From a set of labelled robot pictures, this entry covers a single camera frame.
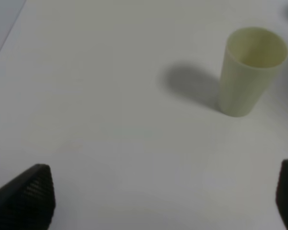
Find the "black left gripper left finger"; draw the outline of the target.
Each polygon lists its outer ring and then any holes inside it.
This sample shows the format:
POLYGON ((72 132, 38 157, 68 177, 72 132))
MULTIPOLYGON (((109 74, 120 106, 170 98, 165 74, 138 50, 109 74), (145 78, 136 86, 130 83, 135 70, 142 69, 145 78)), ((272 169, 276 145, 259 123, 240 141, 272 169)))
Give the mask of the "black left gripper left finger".
POLYGON ((55 207, 50 166, 35 164, 0 188, 0 230, 47 230, 55 207))

